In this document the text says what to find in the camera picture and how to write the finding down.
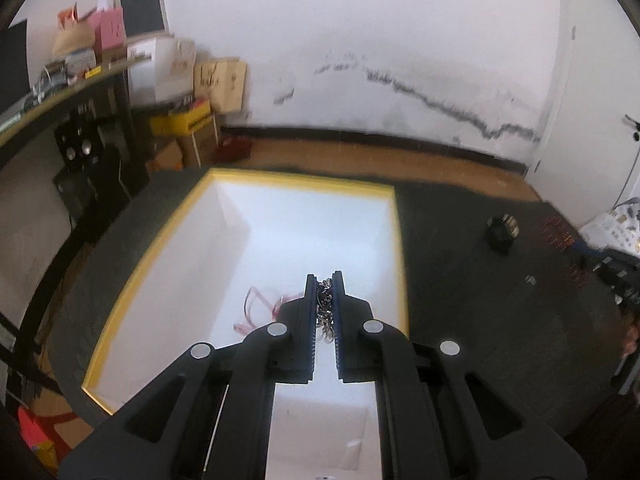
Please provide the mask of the right hand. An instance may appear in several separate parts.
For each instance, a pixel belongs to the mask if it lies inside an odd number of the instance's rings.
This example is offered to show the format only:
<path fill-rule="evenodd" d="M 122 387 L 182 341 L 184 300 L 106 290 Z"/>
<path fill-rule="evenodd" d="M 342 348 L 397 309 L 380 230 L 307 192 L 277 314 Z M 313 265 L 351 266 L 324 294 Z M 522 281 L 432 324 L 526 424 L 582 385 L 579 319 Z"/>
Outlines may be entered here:
<path fill-rule="evenodd" d="M 625 359 L 637 351 L 639 345 L 639 315 L 633 307 L 623 307 L 624 336 L 620 343 L 620 357 Z"/>

